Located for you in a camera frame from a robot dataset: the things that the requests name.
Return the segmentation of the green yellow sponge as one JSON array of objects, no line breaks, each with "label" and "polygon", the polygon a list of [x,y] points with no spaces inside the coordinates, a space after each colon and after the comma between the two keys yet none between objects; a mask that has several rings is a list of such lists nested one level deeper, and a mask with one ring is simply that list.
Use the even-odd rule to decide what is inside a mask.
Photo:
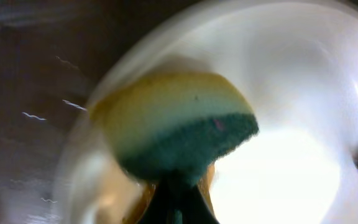
[{"label": "green yellow sponge", "polygon": [[209,72],[144,76],[89,109],[120,168],[156,185],[166,180],[173,223],[208,166],[254,137],[252,108],[226,78]]}]

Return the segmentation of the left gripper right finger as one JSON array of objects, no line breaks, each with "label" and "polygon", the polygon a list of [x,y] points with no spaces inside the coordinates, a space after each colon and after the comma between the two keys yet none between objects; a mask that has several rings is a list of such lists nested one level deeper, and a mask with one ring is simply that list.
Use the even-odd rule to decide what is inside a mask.
[{"label": "left gripper right finger", "polygon": [[210,164],[198,183],[185,195],[182,204],[183,222],[186,224],[219,224],[209,189],[215,174],[214,163]]}]

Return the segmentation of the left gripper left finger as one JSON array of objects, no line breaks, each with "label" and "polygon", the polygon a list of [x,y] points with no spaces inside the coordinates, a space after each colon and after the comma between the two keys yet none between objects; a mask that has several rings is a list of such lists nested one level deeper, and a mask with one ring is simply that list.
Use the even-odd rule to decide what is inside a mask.
[{"label": "left gripper left finger", "polygon": [[146,186],[141,200],[126,215],[124,224],[172,224],[173,200],[169,184],[161,180],[154,189],[152,185]]}]

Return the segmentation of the white plate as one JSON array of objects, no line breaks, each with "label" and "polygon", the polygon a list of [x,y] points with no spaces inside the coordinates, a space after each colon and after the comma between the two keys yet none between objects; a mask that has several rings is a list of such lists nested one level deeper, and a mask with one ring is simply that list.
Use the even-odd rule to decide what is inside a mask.
[{"label": "white plate", "polygon": [[[142,39],[88,101],[155,72],[214,72],[245,96],[259,133],[214,162],[219,223],[358,223],[358,11],[337,1],[195,6]],[[146,190],[87,113],[74,125],[52,211],[60,223],[123,223]]]}]

